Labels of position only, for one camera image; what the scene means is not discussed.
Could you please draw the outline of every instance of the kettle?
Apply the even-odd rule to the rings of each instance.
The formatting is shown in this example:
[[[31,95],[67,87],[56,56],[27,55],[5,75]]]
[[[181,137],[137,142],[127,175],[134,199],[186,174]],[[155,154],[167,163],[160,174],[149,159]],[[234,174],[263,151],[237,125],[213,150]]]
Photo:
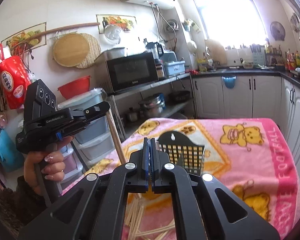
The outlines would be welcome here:
[[[163,55],[163,47],[159,42],[148,42],[146,45],[147,52],[151,52],[155,64],[160,64],[160,57]]]

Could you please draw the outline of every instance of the human hand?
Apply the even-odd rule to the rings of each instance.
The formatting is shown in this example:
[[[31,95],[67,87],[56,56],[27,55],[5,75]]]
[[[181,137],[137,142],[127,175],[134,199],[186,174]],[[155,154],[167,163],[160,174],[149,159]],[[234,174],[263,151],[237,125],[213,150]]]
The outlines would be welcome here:
[[[61,142],[57,143],[57,151],[52,153],[47,152],[29,152],[25,164],[24,164],[24,178],[26,183],[33,189],[38,195],[42,195],[37,176],[35,173],[34,165],[41,162],[43,159],[49,163],[41,171],[43,174],[46,174],[45,179],[53,181],[62,181],[65,177],[63,170],[66,165],[63,162],[63,155],[59,151],[63,146],[66,146],[73,140],[73,136],[67,136],[63,138]]]

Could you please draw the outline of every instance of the wooden pole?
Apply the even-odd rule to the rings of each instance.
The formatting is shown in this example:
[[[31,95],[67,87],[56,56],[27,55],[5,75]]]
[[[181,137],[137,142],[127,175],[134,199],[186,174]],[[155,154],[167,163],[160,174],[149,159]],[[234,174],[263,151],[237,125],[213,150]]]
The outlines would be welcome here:
[[[107,121],[108,121],[108,124],[109,124],[110,133],[111,133],[111,136],[112,136],[112,140],[114,142],[114,147],[117,150],[119,160],[120,160],[121,164],[125,164],[127,161],[126,161],[126,158],[124,157],[124,154],[123,154],[123,150],[122,150],[122,147],[121,147],[121,141],[120,141],[117,129],[116,129],[115,124],[114,124],[111,109],[109,109],[109,111],[106,113],[106,118],[107,118]]]

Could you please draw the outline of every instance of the painted fingernail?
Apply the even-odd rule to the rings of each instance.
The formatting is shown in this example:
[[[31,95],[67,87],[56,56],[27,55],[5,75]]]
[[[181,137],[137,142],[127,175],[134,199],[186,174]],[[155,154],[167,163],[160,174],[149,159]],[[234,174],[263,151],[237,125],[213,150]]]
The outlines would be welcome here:
[[[44,160],[48,163],[48,162],[51,162],[53,160],[53,156],[45,156]]]
[[[41,170],[42,173],[49,173],[51,171],[50,167],[45,167]]]
[[[45,179],[53,179],[53,175],[46,175],[44,176]]]

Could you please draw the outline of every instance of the round wooden cutting board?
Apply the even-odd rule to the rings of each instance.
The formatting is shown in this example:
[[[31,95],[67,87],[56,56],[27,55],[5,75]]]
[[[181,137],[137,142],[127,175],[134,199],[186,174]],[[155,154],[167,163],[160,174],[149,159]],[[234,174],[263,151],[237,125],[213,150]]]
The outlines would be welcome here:
[[[90,50],[89,42],[78,33],[64,35],[53,46],[55,61],[64,67],[74,67],[82,63]]]

